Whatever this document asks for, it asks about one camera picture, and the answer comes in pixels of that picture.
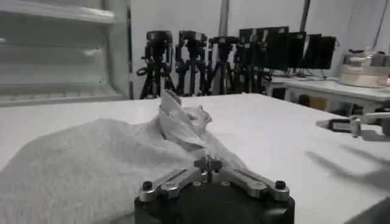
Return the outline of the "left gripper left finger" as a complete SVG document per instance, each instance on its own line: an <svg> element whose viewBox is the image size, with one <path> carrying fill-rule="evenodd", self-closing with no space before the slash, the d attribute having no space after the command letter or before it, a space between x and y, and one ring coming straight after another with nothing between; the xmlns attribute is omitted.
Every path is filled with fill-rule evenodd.
<svg viewBox="0 0 390 224"><path fill-rule="evenodd" d="M207 181L209 173L210 159L206 156L195 161L191 167L173 170L155 181L145 181L139 189L138 198L142 202L152 202L160 195L168 199L176 198L187 185Z"/></svg>

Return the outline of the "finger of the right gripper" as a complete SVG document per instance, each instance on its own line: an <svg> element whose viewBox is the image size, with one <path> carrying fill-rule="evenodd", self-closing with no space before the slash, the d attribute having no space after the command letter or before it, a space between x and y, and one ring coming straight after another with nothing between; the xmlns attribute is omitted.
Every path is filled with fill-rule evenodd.
<svg viewBox="0 0 390 224"><path fill-rule="evenodd" d="M337 133L350 133L354 138L363 134L363 124L378 124L385 137L389 137L389 112L372 112L363 115L353 115L344 118L332 118L317 121L318 127L324 128Z"/></svg>

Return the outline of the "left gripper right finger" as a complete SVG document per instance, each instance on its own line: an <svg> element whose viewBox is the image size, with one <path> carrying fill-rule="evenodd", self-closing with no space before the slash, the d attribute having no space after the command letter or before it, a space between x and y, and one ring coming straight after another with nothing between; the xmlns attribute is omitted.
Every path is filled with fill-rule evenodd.
<svg viewBox="0 0 390 224"><path fill-rule="evenodd" d="M229 182L240 187L252 198L261 198L269 195L275 201L288 201L290 190L284 181L272 181L248 169L233 168L220 160L209 161L211 180Z"/></svg>

